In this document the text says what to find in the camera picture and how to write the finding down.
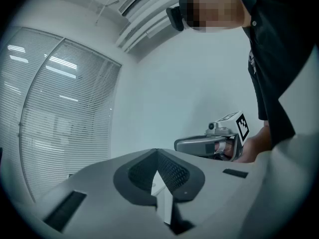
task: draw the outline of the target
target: ceiling pipe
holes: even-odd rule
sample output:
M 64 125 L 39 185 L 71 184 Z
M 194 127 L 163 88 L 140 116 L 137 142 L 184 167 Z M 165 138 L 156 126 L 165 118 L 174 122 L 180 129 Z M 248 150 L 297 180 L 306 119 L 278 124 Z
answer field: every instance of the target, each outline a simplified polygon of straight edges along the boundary
M 105 4 L 105 5 L 103 5 L 103 8 L 101 9 L 101 11 L 100 11 L 100 13 L 99 13 L 99 16 L 98 16 L 98 18 L 97 18 L 97 20 L 96 20 L 96 22 L 95 22 L 95 25 L 96 25 L 96 26 L 98 25 L 100 16 L 101 16 L 102 12 L 104 11 L 105 7 L 108 7 L 108 6 L 113 5 L 113 4 L 117 4 L 117 3 L 119 3 L 119 2 L 120 2 L 119 0 L 116 0 L 115 2 L 112 2 L 112 3 L 110 3 L 110 4 Z

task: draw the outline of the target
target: black slot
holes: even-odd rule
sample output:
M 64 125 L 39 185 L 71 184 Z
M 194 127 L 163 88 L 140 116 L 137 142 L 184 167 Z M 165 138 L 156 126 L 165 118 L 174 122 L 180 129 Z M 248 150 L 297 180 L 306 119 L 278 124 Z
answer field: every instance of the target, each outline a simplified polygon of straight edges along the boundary
M 1 164 L 1 159 L 2 159 L 2 148 L 0 148 L 0 164 Z
M 215 143 L 205 144 L 206 154 L 215 153 Z
M 233 175 L 236 177 L 240 177 L 240 178 L 246 178 L 248 173 L 247 172 L 242 172 L 242 171 L 237 171 L 237 170 L 233 170 L 233 169 L 225 169 L 223 171 L 223 173 L 227 173 L 229 175 Z
M 44 222 L 61 232 L 85 197 L 86 194 L 76 191 L 71 192 L 49 217 L 44 220 Z

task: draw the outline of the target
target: window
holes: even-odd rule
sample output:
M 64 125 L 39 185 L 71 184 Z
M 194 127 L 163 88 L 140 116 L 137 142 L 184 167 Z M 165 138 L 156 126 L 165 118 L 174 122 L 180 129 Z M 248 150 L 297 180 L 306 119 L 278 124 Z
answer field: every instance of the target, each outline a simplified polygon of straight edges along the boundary
M 1 73 L 7 73 L 0 83 L 5 112 L 0 116 L 12 138 L 17 136 L 10 125 L 16 128 L 21 120 L 19 140 L 7 145 L 3 154 L 20 162 L 33 200 L 69 174 L 108 159 L 112 102 L 121 65 L 70 40 L 26 28 L 8 42 L 0 59 Z

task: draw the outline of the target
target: black vent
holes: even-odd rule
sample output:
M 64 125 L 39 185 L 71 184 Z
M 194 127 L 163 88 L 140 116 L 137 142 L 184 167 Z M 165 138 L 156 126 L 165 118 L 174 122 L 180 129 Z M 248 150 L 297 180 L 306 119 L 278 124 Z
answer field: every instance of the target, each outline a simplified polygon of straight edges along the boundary
M 61 232 L 85 197 L 86 194 L 76 191 L 71 192 L 44 222 Z
M 157 166 L 158 160 L 156 153 L 154 153 L 129 169 L 130 181 L 136 187 L 144 190 L 148 194 L 151 194 Z

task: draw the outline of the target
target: ceiling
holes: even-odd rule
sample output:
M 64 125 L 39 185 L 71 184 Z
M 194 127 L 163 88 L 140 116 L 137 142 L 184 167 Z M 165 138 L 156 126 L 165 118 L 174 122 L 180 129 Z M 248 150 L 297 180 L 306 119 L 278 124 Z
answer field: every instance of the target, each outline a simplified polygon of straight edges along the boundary
M 82 6 L 90 11 L 93 11 L 97 15 L 97 18 L 98 18 L 98 15 L 100 14 L 104 5 L 113 3 L 117 0 L 64 0 L 64 1 Z M 120 35 L 130 25 L 129 20 L 126 17 L 123 17 L 121 15 L 121 13 L 119 12 L 119 8 L 122 6 L 122 4 L 125 1 L 126 0 L 119 0 L 119 3 L 112 4 L 110 6 L 105 7 L 101 13 L 101 17 L 105 17 L 105 18 L 111 20 L 113 23 L 115 23 L 118 26 Z M 172 4 L 171 4 L 171 2 L 172 2 L 172 0 L 166 4 L 163 4 L 162 7 L 158 8 L 158 9 L 163 10 L 164 7 L 166 8 L 168 6 L 172 6 L 176 1 Z M 145 4 L 145 6 L 147 6 L 147 0 L 142 0 L 141 4 Z M 130 21 L 132 22 L 131 28 L 130 28 L 130 29 L 132 29 L 131 33 L 133 33 L 132 31 L 136 32 L 139 28 L 141 28 L 144 24 L 146 24 L 150 19 L 152 19 L 152 17 L 155 17 L 159 12 L 160 12 L 159 10 L 155 10 L 153 13 L 149 14 L 147 17 L 140 20 L 138 23 L 134 22 L 135 19 L 133 19 L 133 21 L 132 21 L 132 19 L 130 19 Z M 126 52 L 130 52 L 130 53 L 134 54 L 135 56 L 140 56 L 140 59 L 141 59 L 145 55 L 147 55 L 151 50 L 153 50 L 154 48 L 156 48 L 157 46 L 159 46 L 161 43 L 165 42 L 169 38 L 172 38 L 176 34 L 178 34 L 178 32 L 175 29 L 173 29 L 173 27 L 171 25 L 169 25 L 169 26 L 163 28 L 161 31 L 157 32 L 153 37 L 148 36 L 148 38 L 147 38 L 146 35 L 144 34 L 144 37 L 139 39 L 139 43 L 134 45 L 132 50 L 128 49 Z M 120 48 L 123 49 L 123 51 L 125 51 L 127 46 L 124 45 L 124 48 L 123 48 L 123 38 L 125 38 L 125 40 L 124 40 L 124 42 L 125 42 L 129 38 L 131 38 L 131 36 L 132 35 L 129 35 L 129 33 L 124 32 L 124 34 L 122 34 L 121 37 L 119 36 L 119 40 L 122 40 L 122 44 L 120 44 L 121 42 L 118 40 L 117 46 L 119 46 Z M 136 40 L 136 38 L 138 38 L 138 36 L 135 36 L 134 38 L 135 39 L 132 39 L 130 43 L 132 43 L 134 40 Z

